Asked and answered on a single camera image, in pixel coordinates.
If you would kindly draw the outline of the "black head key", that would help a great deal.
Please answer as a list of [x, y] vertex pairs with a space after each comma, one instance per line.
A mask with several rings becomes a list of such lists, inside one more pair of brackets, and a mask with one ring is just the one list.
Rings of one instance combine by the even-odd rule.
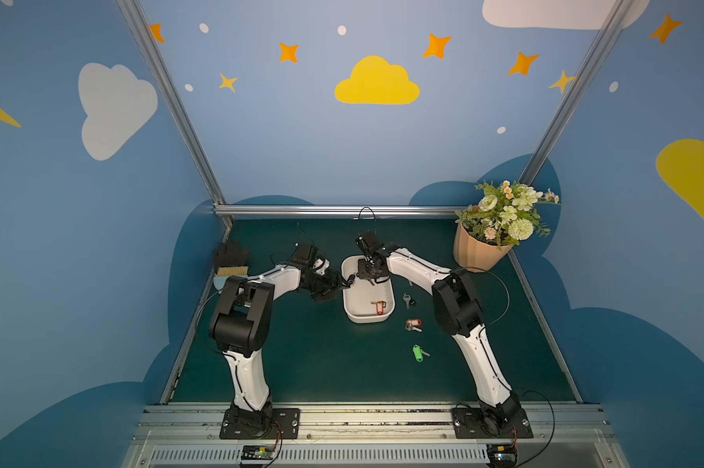
[[416, 305], [416, 301], [409, 294], [403, 294], [403, 300], [408, 310]]

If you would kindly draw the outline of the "green tag key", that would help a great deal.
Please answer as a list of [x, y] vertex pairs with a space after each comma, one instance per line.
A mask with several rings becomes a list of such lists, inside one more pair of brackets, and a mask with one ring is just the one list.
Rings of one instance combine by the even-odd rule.
[[414, 358], [416, 359], [416, 362], [423, 362], [426, 357], [429, 357], [429, 354], [423, 350], [422, 347], [419, 345], [415, 344], [412, 347], [412, 354], [414, 354]]

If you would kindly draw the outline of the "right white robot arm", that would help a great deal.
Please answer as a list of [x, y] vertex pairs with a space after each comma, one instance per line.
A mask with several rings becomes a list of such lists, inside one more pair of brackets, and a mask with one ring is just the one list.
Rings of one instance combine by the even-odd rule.
[[455, 340], [471, 372], [484, 418], [498, 430], [514, 419], [523, 419], [519, 397], [492, 352], [470, 273], [441, 267], [395, 244], [384, 245], [371, 232], [358, 237], [356, 244], [364, 256], [360, 278], [373, 283], [400, 276], [431, 294], [438, 325]]

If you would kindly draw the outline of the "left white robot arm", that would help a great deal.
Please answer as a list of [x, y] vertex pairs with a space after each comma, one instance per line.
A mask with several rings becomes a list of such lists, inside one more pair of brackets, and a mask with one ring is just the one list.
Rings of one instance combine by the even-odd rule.
[[233, 404], [241, 411], [259, 413], [270, 400], [262, 348], [270, 331], [274, 301], [284, 294], [305, 291], [317, 301], [331, 300], [350, 288], [354, 274], [343, 276], [328, 261], [309, 265], [280, 264], [256, 276], [225, 279], [209, 325], [209, 336], [230, 367], [235, 388]]

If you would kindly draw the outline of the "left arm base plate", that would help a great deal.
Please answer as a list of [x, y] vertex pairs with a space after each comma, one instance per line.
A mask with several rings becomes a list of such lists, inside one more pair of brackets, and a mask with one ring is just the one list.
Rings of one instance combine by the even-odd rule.
[[298, 408], [246, 411], [232, 406], [224, 414], [219, 439], [268, 440], [280, 437], [295, 440], [299, 436], [300, 416]]

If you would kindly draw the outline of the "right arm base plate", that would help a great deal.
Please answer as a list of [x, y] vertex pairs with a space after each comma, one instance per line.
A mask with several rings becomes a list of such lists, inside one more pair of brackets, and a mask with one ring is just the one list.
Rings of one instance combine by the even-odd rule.
[[458, 439], [533, 439], [533, 429], [523, 409], [505, 420], [479, 408], [458, 406], [451, 409], [451, 417]]

